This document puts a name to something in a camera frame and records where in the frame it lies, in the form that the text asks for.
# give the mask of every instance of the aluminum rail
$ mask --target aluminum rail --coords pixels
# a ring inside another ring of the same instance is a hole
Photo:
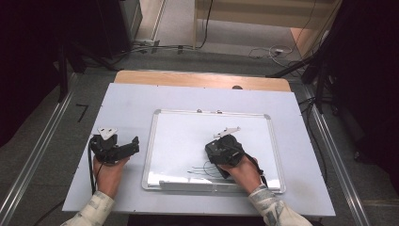
[[[313,92],[308,86],[305,86],[305,91],[307,98],[311,98],[314,96]],[[312,111],[317,126],[322,135],[323,141],[325,142],[329,158],[331,159],[332,162],[332,166],[335,169],[338,180],[343,189],[343,194],[346,197],[346,201],[348,202],[349,208],[352,212],[352,216],[356,222],[356,225],[358,226],[371,225],[369,219],[367,218],[361,200],[359,198],[358,192],[355,189],[354,184],[352,183],[352,179],[349,176],[346,166],[343,160],[341,159],[340,153],[338,152],[337,146],[335,145],[334,139],[332,138],[332,135],[328,129],[324,115],[321,115],[316,107],[314,107]]]
[[[4,199],[4,202],[2,203],[0,209],[0,225],[6,226],[9,224],[12,215],[15,212],[15,209],[17,208],[21,198],[23,197],[27,186],[29,185],[29,182],[33,177],[33,174],[36,171],[36,168],[38,167],[44,153],[46,152],[47,146],[55,130],[58,127],[58,124],[61,121],[65,110],[67,109],[67,106],[75,91],[78,79],[79,78],[76,73],[73,73],[69,82],[70,92],[64,98],[63,102],[56,105],[56,109],[54,110],[50,120],[47,122],[43,132],[40,135],[40,138],[38,139],[38,142],[32,150],[32,153],[29,155],[23,169],[9,189],[8,194]]]

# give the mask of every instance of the small white object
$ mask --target small white object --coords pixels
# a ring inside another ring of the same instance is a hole
[[[223,132],[220,132],[220,133],[214,135],[214,138],[218,138],[218,137],[222,138],[226,135],[232,134],[232,133],[240,131],[240,130],[241,130],[240,126],[237,126],[237,128],[226,128]]]
[[[112,137],[118,131],[117,128],[105,128],[105,127],[99,127],[97,130],[99,131],[103,140],[108,140],[110,137]]]

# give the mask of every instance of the sleeve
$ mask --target sleeve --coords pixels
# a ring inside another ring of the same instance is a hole
[[[91,200],[79,213],[73,218],[61,224],[61,226],[70,225],[103,225],[109,213],[114,206],[114,200],[109,198],[101,191],[96,191]]]
[[[249,200],[262,215],[264,223],[274,225],[310,225],[311,224],[285,202],[267,190],[265,185],[260,185],[250,195]]]

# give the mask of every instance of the hand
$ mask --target hand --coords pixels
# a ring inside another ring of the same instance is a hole
[[[115,165],[106,165],[100,163],[96,157],[93,158],[93,174],[97,176],[98,190],[112,199],[118,193],[120,179],[122,177],[123,166],[129,161],[130,157],[121,159]]]
[[[234,178],[235,183],[240,185],[248,194],[252,193],[262,183],[255,165],[246,156],[243,156],[235,167],[229,165],[219,166],[227,171]]]

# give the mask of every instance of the white table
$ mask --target white table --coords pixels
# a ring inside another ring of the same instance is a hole
[[[110,84],[92,129],[118,127],[118,144],[140,140],[140,153],[124,169],[115,212],[171,215],[257,216],[245,194],[148,191],[141,187],[155,109],[267,113],[274,123],[287,190],[279,195],[305,216],[335,216],[322,173],[292,92]],[[84,150],[64,211],[79,211],[91,197]]]

